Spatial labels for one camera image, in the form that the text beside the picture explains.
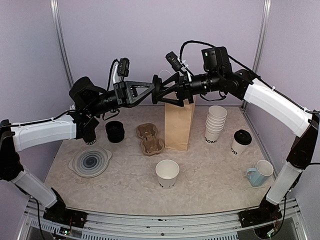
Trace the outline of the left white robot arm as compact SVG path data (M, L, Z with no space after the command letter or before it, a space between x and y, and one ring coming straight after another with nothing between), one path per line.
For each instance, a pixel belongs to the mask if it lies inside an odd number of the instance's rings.
M54 190L31 173L21 162L20 153L29 149L39 150L33 156L42 157L45 146L64 140L83 140L88 146L97 141L95 129L98 117L111 110L132 108L140 104L154 90L148 82L118 81L113 90L96 86L84 76L78 79L69 96L74 108L48 119L0 123L0 178L11 182L24 193L50 209L50 214L63 223L70 218L70 211L64 207Z

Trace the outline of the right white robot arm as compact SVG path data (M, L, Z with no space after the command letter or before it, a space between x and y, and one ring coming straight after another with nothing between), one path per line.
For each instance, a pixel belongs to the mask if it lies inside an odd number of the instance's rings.
M180 57L173 52L168 53L165 58L175 74L165 81L157 75L153 76L155 89L151 94L152 102L182 107L184 100L193 103L195 95L223 92L259 107L292 131L295 140L286 163L265 195L267 202L255 212L260 222L266 222L276 212L274 205L281 202L303 170L311 164L319 134L320 114L293 103L246 66L233 71L231 61L234 58L225 47L203 49L201 54L205 73L192 75Z

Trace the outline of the brown paper takeout bag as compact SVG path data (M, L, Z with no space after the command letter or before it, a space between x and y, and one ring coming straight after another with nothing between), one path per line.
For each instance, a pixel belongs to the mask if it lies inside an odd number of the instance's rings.
M195 111L196 96L193 103L184 100L184 106L164 104L164 145L165 148L183 151L188 150L191 126Z

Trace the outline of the black coffee cup lid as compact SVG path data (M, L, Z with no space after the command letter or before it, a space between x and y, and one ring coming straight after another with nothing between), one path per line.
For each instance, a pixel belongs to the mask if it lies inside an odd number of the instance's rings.
M244 129L239 129L238 131L236 131L233 137L234 140L240 145L247 146L252 142L251 134Z
M162 79L155 74L152 78L152 84L154 86L154 89L151 93L151 100L152 104L156 105L158 103L157 97L161 93Z

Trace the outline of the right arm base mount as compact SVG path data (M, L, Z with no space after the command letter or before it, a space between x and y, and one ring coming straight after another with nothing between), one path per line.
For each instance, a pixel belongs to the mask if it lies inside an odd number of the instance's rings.
M281 219L282 213L279 204L274 205L266 200L265 195L258 207L246 209L238 213L242 228L251 227Z

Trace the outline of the brown cardboard cup carrier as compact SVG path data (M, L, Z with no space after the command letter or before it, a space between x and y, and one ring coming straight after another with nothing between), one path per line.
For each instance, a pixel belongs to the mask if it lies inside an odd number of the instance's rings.
M164 141L158 137L158 129L153 123L138 125L136 134L141 139L140 146L144 155L153 156L164 150Z

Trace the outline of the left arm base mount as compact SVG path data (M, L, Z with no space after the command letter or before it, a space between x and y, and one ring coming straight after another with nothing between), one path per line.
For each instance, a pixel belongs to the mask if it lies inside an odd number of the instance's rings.
M59 193L53 187L51 190L55 194L57 202L50 208L45 209L43 218L55 223L83 229L88 214L84 211L66 208L66 204Z

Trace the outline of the white paper coffee cup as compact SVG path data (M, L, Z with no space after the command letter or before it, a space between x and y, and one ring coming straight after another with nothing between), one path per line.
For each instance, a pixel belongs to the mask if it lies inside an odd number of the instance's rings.
M248 144L247 145L240 144L234 139L231 146L231 152L236 156L240 156L247 149L248 146L249 146Z
M158 183L165 190L175 185L179 172L179 165L170 159L160 161L155 167Z

